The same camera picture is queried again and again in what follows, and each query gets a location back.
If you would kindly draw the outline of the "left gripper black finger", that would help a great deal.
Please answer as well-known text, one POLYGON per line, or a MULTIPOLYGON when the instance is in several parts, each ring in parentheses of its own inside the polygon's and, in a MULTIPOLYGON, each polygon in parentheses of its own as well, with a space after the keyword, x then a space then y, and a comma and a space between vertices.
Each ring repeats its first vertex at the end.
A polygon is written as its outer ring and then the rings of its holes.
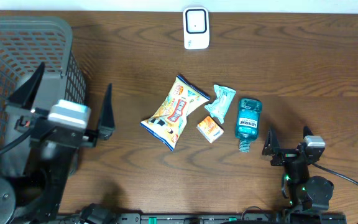
POLYGON ((114 114, 111 101, 112 84, 110 83, 104 95, 98 122, 99 138, 102 140, 108 140, 115 130, 114 114))
POLYGON ((41 62, 32 76, 22 84, 9 98, 8 106, 31 110, 37 91, 45 71, 45 63, 41 62))

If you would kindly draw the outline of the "teal mouthwash bottle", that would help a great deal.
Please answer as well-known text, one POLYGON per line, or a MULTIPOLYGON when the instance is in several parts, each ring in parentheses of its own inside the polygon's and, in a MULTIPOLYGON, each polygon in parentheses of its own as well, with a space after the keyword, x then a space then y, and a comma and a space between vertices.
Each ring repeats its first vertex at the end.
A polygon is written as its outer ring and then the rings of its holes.
POLYGON ((250 144, 258 138, 261 112, 261 101, 250 98, 239 100, 235 136, 239 139, 241 152, 249 152, 250 144))

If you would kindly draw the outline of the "yellow snack chip bag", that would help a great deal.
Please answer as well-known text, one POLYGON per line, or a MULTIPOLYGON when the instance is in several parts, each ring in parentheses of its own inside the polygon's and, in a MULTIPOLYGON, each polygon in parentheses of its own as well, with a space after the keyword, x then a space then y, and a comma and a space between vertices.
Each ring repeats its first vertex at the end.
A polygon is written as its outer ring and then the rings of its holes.
POLYGON ((187 124, 188 115, 209 100, 206 93, 177 75, 164 102, 140 125, 172 151, 187 124))

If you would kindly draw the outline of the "small orange snack packet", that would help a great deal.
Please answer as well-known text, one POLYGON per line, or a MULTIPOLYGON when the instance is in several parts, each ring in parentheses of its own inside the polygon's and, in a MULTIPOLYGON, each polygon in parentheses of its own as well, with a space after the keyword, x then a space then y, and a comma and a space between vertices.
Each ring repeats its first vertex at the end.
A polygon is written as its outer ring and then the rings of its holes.
POLYGON ((197 124, 196 128, 211 144, 224 133, 224 130, 210 116, 205 117, 204 120, 197 124))

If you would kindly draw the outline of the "light teal packet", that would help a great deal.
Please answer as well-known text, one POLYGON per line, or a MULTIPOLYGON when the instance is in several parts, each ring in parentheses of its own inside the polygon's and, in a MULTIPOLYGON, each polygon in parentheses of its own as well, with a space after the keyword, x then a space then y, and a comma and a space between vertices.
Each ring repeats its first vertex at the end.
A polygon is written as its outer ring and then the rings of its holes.
POLYGON ((219 122, 223 124, 225 115, 236 95, 236 90, 215 84, 214 91, 216 99, 204 108, 210 113, 212 118, 217 118, 219 122))

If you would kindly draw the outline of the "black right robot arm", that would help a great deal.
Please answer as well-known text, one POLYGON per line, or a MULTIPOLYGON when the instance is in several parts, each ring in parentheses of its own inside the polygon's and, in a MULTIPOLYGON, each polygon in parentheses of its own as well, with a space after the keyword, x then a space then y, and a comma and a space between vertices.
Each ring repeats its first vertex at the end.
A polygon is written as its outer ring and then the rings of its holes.
POLYGON ((309 127, 303 128, 303 140, 296 148, 285 149, 279 144, 273 128, 268 131, 262 155, 272 156, 271 166, 282 166, 282 194, 290 200, 282 218, 290 222, 300 215, 312 217, 329 209, 334 185, 321 176, 310 176, 308 166, 319 161, 326 143, 321 136, 314 135, 309 127))

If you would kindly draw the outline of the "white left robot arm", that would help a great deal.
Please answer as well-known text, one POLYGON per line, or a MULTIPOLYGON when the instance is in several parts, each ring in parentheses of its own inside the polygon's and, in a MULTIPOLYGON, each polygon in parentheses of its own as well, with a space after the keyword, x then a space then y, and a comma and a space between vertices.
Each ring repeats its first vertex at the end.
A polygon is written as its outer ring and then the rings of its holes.
POLYGON ((45 72, 36 71, 7 99, 5 111, 18 117, 21 133, 0 149, 0 156, 25 142, 29 150, 24 171, 17 177, 0 176, 0 223, 47 223, 57 216, 71 168, 82 147, 93 148, 115 130, 112 86, 107 87, 98 127, 88 129, 89 107, 58 100, 47 109, 34 105, 45 72))

